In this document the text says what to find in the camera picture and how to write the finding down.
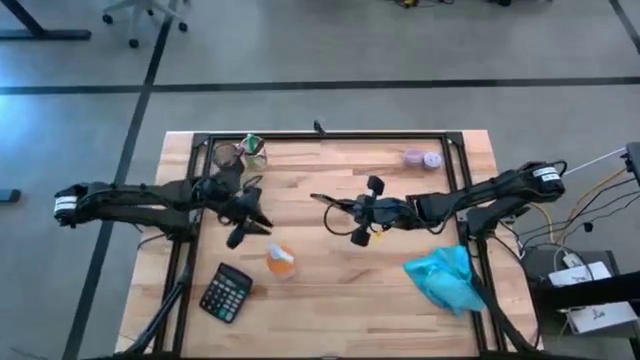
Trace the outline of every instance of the gray floor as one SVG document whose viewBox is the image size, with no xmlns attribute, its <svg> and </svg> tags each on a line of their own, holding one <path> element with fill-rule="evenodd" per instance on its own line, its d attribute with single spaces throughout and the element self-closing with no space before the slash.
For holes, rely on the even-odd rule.
<svg viewBox="0 0 640 360">
<path fill-rule="evenodd" d="M 640 55 L 604 0 L 514 0 L 506 9 L 457 0 L 412 11 L 382 0 L 192 3 L 181 9 L 189 33 L 169 33 L 156 84 L 640 76 Z M 102 2 L 23 4 L 46 27 L 84 27 L 93 38 L 1 43 L 0 87 L 142 84 L 161 17 L 143 17 L 141 48 L 131 50 L 128 14 L 106 26 Z M 640 3 L 621 4 L 640 27 Z M 0 28 L 17 26 L 1 9 Z M 640 85 L 154 93 L 127 181 L 153 180 L 166 131 L 309 129 L 318 117 L 329 129 L 489 129 L 502 169 L 532 159 L 575 166 L 640 140 L 639 98 Z M 0 207 L 0 359 L 61 357 L 99 224 L 58 228 L 53 194 L 113 179 L 137 101 L 137 93 L 0 96 L 0 187 L 24 192 Z M 569 193 L 550 206 L 554 218 L 620 166 L 612 158 L 567 177 Z M 570 244 L 611 249 L 624 272 L 638 270 L 637 209 Z M 540 223 L 527 215 L 520 229 Z M 113 348 L 137 236 L 115 228 L 82 357 Z M 545 340 L 558 353 L 631 359 L 621 340 Z"/>
</svg>

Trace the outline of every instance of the wooden table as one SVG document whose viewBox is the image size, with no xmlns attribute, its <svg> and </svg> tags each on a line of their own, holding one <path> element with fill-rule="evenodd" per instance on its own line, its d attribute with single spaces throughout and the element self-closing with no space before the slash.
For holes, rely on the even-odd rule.
<svg viewBox="0 0 640 360">
<path fill-rule="evenodd" d="M 496 175 L 488 133 L 473 130 L 463 135 L 473 180 Z M 184 178 L 192 136 L 189 132 L 167 133 L 158 184 Z M 434 306 L 402 268 L 406 261 L 438 247 L 457 245 L 452 222 L 439 236 L 390 230 L 361 248 L 348 237 L 326 231 L 322 223 L 326 206 L 309 198 L 311 192 L 355 198 L 366 192 L 368 175 L 378 175 L 386 182 L 384 196 L 448 192 L 442 168 L 426 172 L 402 165 L 402 153 L 409 147 L 442 151 L 436 141 L 412 139 L 268 141 L 269 166 L 261 183 L 261 205 L 275 224 L 273 236 L 249 236 L 230 250 L 225 245 L 230 228 L 205 211 L 182 356 L 476 355 L 470 315 L 455 317 Z M 337 229 L 353 226 L 338 211 L 330 213 L 329 222 Z M 148 229 L 143 238 L 155 234 L 156 229 Z M 499 229 L 498 234 L 515 249 L 510 233 Z M 289 281 L 278 281 L 267 269 L 265 256 L 272 241 L 295 252 L 297 274 Z M 500 304 L 525 338 L 533 339 L 537 323 L 521 268 L 497 242 L 490 241 L 488 247 Z M 170 249 L 170 242 L 160 240 L 139 251 L 117 350 L 131 344 L 158 309 Z M 254 279 L 251 296 L 231 325 L 198 306 L 220 262 Z M 494 347 L 486 313 L 484 318 L 489 345 Z M 175 316 L 168 321 L 169 334 L 174 324 Z"/>
</svg>

